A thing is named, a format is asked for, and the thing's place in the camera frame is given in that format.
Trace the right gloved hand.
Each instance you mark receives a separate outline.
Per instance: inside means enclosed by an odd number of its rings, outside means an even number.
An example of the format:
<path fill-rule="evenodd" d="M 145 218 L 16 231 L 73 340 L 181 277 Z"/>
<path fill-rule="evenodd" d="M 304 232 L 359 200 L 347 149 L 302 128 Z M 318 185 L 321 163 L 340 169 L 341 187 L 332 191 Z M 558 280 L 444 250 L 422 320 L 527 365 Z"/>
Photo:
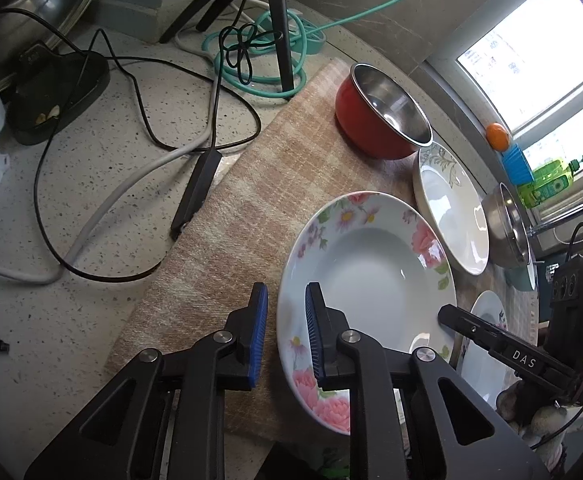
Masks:
<path fill-rule="evenodd" d="M 497 414 L 537 454 L 552 476 L 562 474 L 566 452 L 564 426 L 570 417 L 567 408 L 539 404 L 535 391 L 517 380 L 497 396 Z"/>

